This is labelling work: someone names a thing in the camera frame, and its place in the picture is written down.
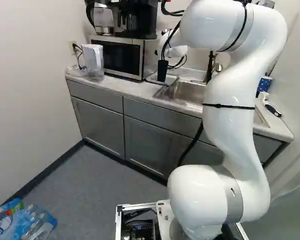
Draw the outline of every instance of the kitchenette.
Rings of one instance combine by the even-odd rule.
[[[65,78],[82,137],[167,180],[200,126],[205,74],[187,68],[171,70],[166,85],[110,75],[100,82],[70,74]],[[260,99],[255,100],[253,139],[266,168],[294,136]],[[183,165],[222,161],[223,153],[203,131]]]

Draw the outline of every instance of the baseboard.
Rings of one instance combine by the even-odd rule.
[[[137,165],[135,165],[135,164],[133,164],[133,163],[131,163],[129,161],[122,160],[121,158],[119,158],[119,157],[117,157],[117,156],[115,156],[115,155],[107,152],[106,150],[104,150],[104,149],[102,149],[102,148],[100,148],[100,147],[98,147],[98,146],[96,146],[96,145],[94,145],[94,144],[92,144],[92,143],[90,143],[88,141],[85,141],[85,140],[83,140],[83,141],[84,141],[85,145],[87,145],[87,146],[95,149],[99,153],[107,156],[108,158],[110,158],[110,159],[112,159],[112,160],[114,160],[114,161],[116,161],[116,162],[118,162],[118,163],[120,163],[122,165],[125,165],[125,166],[127,166],[127,167],[129,167],[129,168],[131,168],[131,169],[133,169],[133,170],[141,173],[142,175],[147,176],[148,178],[156,181],[157,183],[159,183],[161,185],[167,186],[167,180],[164,180],[164,179],[160,178],[159,176],[155,175],[154,173],[151,173],[151,172],[143,169],[142,167],[137,166]]]
[[[64,162],[66,162],[75,152],[77,152],[84,145],[84,141],[81,140],[72,148],[70,148],[66,153],[34,177],[30,182],[28,182],[19,191],[13,194],[4,203],[10,202],[12,199],[20,198],[23,199],[28,193],[30,193],[39,183],[41,183],[46,177],[48,177],[54,170],[60,167]]]

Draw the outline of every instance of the electrical outlet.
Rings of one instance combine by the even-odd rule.
[[[75,52],[74,47],[72,46],[72,44],[77,44],[77,42],[76,41],[68,41],[68,44],[69,44],[71,54],[76,55],[76,52]]]

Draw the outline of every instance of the kitchen counter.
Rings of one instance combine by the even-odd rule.
[[[101,89],[117,95],[128,97],[134,100],[145,102],[148,104],[156,105],[162,108],[180,112],[183,114],[191,115],[201,118],[202,107],[197,105],[185,106],[176,102],[171,102],[163,99],[155,98],[154,95],[159,91],[162,86],[145,82],[145,81],[131,81],[121,79],[113,76],[104,76],[104,80],[100,82],[90,81],[85,77],[73,76],[66,74],[65,78],[77,83],[81,83],[93,88]],[[277,139],[283,142],[290,143],[293,141],[294,136],[285,123],[278,117],[270,113],[258,99],[256,99],[256,106],[262,116],[265,118],[269,127],[254,124],[253,132],[262,136]]]

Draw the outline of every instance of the cabinet door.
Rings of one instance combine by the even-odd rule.
[[[128,116],[124,126],[125,159],[167,179],[188,138]]]
[[[262,163],[268,161],[270,156],[282,145],[282,142],[266,136],[253,135],[255,150]]]
[[[221,165],[223,152],[215,146],[198,141],[185,157],[182,165]]]
[[[123,115],[75,97],[71,99],[83,138],[125,159]]]

